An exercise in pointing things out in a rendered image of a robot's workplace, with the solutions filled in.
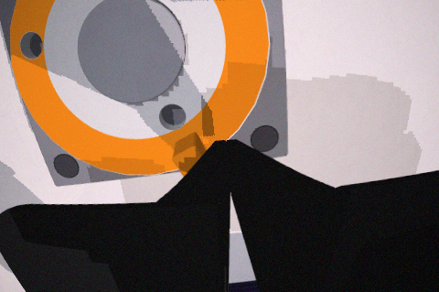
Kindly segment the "orange round plate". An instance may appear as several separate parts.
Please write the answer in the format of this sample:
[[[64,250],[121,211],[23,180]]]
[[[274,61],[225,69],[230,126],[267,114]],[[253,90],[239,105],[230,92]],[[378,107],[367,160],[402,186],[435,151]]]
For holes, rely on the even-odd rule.
[[[263,0],[160,0],[178,17],[186,60],[175,84],[150,101],[116,102],[81,69],[78,35],[105,0],[16,0],[11,66],[34,121],[71,156],[128,176],[194,167],[215,141],[239,131],[259,99],[271,40]],[[43,39],[36,57],[29,40]],[[162,108],[179,105],[182,124]]]

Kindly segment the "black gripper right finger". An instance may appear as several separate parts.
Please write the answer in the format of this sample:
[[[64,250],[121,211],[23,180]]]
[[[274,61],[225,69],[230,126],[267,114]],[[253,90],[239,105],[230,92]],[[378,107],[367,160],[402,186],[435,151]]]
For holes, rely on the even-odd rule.
[[[336,188],[226,142],[259,292],[341,292],[361,245],[439,222],[439,170]]]

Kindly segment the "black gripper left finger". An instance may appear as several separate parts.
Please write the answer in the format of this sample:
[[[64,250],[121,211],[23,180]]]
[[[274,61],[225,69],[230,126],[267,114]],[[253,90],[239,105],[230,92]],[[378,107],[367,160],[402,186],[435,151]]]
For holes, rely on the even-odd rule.
[[[228,292],[227,142],[156,203],[6,209],[0,253],[26,292]]]

